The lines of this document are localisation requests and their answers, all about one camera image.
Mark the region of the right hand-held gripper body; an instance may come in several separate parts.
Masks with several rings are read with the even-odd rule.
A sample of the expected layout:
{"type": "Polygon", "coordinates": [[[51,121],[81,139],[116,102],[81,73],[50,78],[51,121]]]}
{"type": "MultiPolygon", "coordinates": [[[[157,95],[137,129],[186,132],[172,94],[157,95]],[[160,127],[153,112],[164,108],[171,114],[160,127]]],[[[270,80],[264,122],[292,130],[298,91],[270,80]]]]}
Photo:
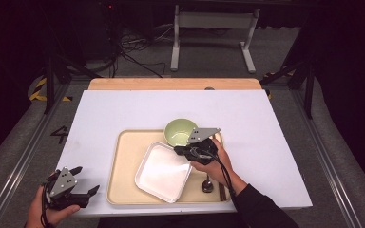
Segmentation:
{"type": "Polygon", "coordinates": [[[216,158],[218,148],[212,139],[220,132],[219,128],[194,128],[191,132],[183,154],[189,161],[203,165],[209,164],[216,158]]]}

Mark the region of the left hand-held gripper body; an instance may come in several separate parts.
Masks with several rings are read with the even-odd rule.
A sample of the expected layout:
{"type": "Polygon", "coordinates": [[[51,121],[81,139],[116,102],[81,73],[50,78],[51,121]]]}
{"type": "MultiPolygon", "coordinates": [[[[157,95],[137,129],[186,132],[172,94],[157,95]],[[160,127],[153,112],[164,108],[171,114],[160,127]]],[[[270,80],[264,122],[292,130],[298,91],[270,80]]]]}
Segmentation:
{"type": "Polygon", "coordinates": [[[86,208],[89,204],[88,194],[71,193],[78,181],[75,179],[75,175],[69,173],[69,170],[64,167],[62,170],[56,170],[47,178],[45,198],[50,209],[63,210],[70,205],[86,208]]]}

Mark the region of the green bowl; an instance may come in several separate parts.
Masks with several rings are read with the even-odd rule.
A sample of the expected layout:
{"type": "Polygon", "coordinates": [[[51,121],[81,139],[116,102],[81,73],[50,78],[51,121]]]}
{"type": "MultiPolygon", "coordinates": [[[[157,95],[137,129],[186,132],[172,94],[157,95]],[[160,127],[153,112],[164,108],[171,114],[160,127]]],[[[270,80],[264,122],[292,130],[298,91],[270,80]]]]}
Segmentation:
{"type": "Polygon", "coordinates": [[[197,125],[188,119],[175,119],[164,128],[165,141],[171,146],[185,146],[190,134],[197,125]]]}

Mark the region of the white square plate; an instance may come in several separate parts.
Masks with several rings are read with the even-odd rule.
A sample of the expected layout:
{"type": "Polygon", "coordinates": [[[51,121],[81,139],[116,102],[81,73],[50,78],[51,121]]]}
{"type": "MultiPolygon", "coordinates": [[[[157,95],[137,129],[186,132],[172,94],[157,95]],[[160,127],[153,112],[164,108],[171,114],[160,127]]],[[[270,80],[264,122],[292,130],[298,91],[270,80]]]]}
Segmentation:
{"type": "Polygon", "coordinates": [[[176,202],[191,172],[190,162],[162,142],[148,148],[135,175],[135,184],[147,194],[167,203],[176,202]]]}

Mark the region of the metal spoon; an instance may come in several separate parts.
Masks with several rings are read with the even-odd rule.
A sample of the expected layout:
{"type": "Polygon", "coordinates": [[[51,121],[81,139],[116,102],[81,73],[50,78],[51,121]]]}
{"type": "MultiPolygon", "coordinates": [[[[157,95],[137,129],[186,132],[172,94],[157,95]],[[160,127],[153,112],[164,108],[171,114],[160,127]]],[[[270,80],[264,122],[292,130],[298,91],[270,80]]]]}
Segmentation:
{"type": "Polygon", "coordinates": [[[206,179],[202,182],[201,189],[203,193],[212,193],[214,190],[213,182],[210,180],[209,176],[206,176],[206,179]]]}

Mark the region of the beige tray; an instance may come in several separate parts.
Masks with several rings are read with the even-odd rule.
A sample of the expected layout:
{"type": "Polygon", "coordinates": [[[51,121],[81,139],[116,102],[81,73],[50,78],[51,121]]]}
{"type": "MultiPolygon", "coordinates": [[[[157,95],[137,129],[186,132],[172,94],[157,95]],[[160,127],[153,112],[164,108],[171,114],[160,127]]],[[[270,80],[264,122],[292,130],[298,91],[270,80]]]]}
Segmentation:
{"type": "MultiPolygon", "coordinates": [[[[180,198],[174,203],[167,203],[139,189],[135,184],[136,172],[147,148],[155,142],[167,144],[162,130],[125,130],[120,134],[106,193],[106,198],[110,203],[114,205],[156,205],[224,202],[220,201],[217,182],[213,183],[212,193],[203,193],[201,186],[206,179],[206,174],[194,168],[191,169],[180,198]]],[[[226,187],[225,193],[227,201],[229,201],[230,195],[226,187]]]]}

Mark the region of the person's right hand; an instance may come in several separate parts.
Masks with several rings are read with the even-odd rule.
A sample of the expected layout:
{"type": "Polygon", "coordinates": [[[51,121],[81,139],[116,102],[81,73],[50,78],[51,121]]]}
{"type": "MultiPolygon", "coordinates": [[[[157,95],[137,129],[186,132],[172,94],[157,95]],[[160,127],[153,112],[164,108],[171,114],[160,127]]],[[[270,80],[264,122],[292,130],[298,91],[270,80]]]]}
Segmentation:
{"type": "Polygon", "coordinates": [[[233,170],[229,156],[220,142],[213,139],[213,143],[218,148],[218,158],[207,165],[196,161],[191,162],[191,165],[198,171],[205,172],[211,179],[218,181],[229,190],[233,190],[234,195],[237,196],[247,186],[247,183],[233,170]]]}

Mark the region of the person's left hand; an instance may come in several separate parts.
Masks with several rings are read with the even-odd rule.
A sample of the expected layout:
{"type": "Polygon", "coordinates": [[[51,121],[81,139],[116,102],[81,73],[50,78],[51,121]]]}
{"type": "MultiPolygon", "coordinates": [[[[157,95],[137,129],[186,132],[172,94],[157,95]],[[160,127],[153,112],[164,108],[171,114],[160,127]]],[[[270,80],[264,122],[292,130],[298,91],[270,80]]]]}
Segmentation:
{"type": "Polygon", "coordinates": [[[62,220],[67,219],[68,217],[80,210],[79,205],[70,205],[69,207],[60,211],[52,209],[47,209],[46,211],[43,211],[42,195],[43,187],[39,186],[36,191],[35,197],[29,206],[28,219],[25,224],[25,228],[44,228],[41,222],[41,216],[43,214],[46,215],[48,223],[56,227],[62,220]]]}

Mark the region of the white table board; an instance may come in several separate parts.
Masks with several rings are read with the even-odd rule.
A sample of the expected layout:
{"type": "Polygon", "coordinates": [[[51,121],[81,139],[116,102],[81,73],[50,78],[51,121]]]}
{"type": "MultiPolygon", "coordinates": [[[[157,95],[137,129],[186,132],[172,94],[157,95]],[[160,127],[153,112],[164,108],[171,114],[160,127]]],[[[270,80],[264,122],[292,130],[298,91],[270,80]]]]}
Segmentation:
{"type": "Polygon", "coordinates": [[[113,205],[106,199],[119,134],[131,129],[162,129],[186,118],[221,130],[234,170],[284,209],[311,206],[275,112],[262,89],[255,90],[87,90],[71,126],[58,165],[82,167],[78,189],[99,188],[82,217],[231,212],[230,202],[113,205]]]}

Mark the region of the wooden table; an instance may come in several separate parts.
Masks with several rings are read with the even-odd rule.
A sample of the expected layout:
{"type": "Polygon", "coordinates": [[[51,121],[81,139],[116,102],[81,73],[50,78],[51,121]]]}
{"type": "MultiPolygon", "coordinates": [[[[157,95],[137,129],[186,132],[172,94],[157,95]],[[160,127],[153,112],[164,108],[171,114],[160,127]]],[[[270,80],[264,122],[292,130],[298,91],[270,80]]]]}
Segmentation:
{"type": "Polygon", "coordinates": [[[251,78],[98,78],[89,90],[259,90],[260,82],[251,78]]]}

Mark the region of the person's lap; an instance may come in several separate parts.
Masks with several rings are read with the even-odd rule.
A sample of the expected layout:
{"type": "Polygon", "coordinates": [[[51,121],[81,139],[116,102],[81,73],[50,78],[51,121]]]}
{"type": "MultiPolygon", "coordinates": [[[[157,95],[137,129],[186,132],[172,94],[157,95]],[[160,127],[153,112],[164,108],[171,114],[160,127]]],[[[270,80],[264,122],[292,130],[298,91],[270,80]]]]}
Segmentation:
{"type": "Polygon", "coordinates": [[[100,218],[97,228],[249,228],[237,213],[100,218]]]}

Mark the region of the yellow black floor tape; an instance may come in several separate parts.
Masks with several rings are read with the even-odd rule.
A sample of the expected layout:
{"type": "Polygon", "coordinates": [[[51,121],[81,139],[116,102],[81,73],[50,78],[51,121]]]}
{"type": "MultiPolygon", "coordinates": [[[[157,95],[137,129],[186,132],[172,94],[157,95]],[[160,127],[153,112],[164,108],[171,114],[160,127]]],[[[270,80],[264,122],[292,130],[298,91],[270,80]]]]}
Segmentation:
{"type": "Polygon", "coordinates": [[[42,101],[42,102],[46,102],[48,100],[48,96],[47,95],[43,95],[41,93],[43,87],[47,84],[47,78],[46,77],[41,77],[35,88],[32,90],[31,94],[29,95],[29,99],[31,101],[42,101]]]}

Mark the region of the black tripod stand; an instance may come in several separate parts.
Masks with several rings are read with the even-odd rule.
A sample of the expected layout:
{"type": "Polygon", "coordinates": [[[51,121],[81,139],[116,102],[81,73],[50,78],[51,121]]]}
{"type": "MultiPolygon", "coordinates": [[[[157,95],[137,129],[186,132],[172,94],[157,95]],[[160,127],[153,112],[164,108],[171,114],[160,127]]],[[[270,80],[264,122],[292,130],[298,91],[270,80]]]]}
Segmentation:
{"type": "Polygon", "coordinates": [[[70,59],[59,54],[53,54],[46,60],[46,93],[47,103],[45,113],[53,109],[53,107],[61,101],[64,96],[61,95],[61,90],[64,90],[71,82],[70,69],[85,75],[91,79],[100,78],[100,75],[87,69],[85,66],[79,65],[70,59]]]}
{"type": "Polygon", "coordinates": [[[292,73],[292,76],[287,82],[287,86],[290,89],[299,90],[302,85],[305,85],[303,108],[307,117],[311,119],[315,73],[310,61],[300,61],[290,66],[284,66],[278,72],[267,73],[260,80],[260,84],[262,86],[266,86],[278,78],[289,75],[290,73],[292,73]]]}

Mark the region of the white metal stand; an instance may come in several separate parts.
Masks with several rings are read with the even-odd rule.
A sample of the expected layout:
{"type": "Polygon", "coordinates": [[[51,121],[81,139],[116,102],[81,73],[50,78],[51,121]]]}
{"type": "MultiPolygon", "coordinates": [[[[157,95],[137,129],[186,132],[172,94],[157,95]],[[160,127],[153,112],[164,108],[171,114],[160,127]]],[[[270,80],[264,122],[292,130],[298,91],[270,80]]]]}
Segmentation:
{"type": "Polygon", "coordinates": [[[179,69],[180,57],[180,28],[190,29],[246,29],[246,39],[240,42],[240,49],[250,74],[256,68],[250,53],[250,44],[259,20],[260,9],[250,13],[224,13],[224,12],[189,12],[182,11],[179,5],[174,9],[174,41],[171,54],[170,70],[179,69]]]}

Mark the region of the black equipment with red light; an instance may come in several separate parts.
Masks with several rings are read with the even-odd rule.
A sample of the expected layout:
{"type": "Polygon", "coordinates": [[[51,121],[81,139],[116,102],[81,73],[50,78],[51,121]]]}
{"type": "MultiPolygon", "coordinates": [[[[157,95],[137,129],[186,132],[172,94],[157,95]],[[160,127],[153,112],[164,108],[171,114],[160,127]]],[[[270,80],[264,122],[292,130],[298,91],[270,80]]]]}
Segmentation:
{"type": "Polygon", "coordinates": [[[113,0],[86,3],[86,51],[92,59],[113,59],[119,54],[118,12],[113,0]]]}

